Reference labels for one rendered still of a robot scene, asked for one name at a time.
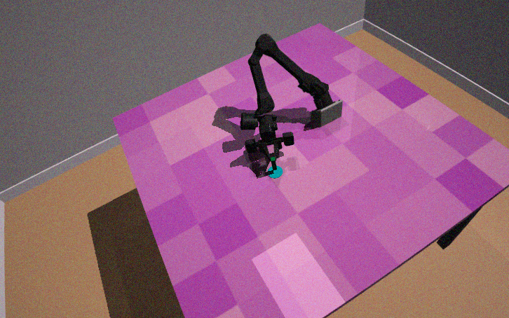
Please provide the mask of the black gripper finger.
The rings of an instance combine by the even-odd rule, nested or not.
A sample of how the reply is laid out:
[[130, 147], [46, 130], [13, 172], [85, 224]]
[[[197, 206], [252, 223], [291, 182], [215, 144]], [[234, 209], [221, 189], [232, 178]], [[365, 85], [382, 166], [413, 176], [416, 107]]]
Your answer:
[[259, 143], [259, 150], [261, 153], [264, 153], [271, 162], [271, 156], [269, 154], [269, 150], [267, 148], [266, 142]]
[[273, 146], [274, 146], [274, 157], [275, 157], [275, 160], [276, 160], [277, 156], [278, 156], [278, 152], [282, 148], [281, 140], [280, 139], [273, 140]]

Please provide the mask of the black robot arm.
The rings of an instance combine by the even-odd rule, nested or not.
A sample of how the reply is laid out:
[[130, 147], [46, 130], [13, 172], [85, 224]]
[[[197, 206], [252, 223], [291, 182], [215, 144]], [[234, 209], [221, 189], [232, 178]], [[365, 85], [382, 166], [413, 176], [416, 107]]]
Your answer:
[[255, 130], [259, 124], [260, 137], [273, 134], [276, 136], [278, 130], [276, 115], [263, 115], [271, 112], [274, 107], [272, 96], [266, 88], [262, 68], [259, 63], [262, 55], [272, 57], [277, 63], [291, 73], [298, 81], [298, 88], [310, 94], [316, 106], [316, 110], [322, 109], [335, 103], [332, 101], [328, 92], [329, 85], [320, 81], [319, 78], [305, 72], [297, 64], [295, 64], [285, 53], [283, 53], [277, 43], [269, 34], [262, 34], [255, 43], [255, 50], [248, 60], [252, 73], [254, 85], [257, 90], [257, 110], [254, 113], [242, 113], [240, 120], [240, 128], [242, 130]]

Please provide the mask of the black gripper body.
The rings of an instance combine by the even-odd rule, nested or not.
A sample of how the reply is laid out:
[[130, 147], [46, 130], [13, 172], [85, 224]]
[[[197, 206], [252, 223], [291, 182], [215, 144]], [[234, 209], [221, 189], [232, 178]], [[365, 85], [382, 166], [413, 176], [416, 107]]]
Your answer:
[[266, 145], [272, 145], [273, 140], [281, 140], [281, 143], [284, 142], [285, 146], [291, 146], [294, 145], [294, 135], [292, 132], [286, 132], [283, 133], [283, 137], [274, 136], [273, 134], [264, 135], [261, 140], [258, 140], [258, 142], [255, 142], [255, 139], [249, 139], [245, 141], [245, 147], [247, 149], [248, 153], [254, 153], [257, 151], [257, 147], [259, 147], [259, 143], [266, 142]]

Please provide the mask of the cyan circle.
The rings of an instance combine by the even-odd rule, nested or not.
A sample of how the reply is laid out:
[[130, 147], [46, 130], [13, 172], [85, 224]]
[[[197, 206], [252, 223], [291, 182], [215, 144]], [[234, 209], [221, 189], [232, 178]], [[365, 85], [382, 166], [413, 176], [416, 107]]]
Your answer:
[[279, 166], [276, 166], [276, 167], [277, 167], [277, 170], [273, 170], [272, 167], [270, 167], [268, 169], [268, 175], [274, 179], [280, 177], [283, 174], [283, 169]]

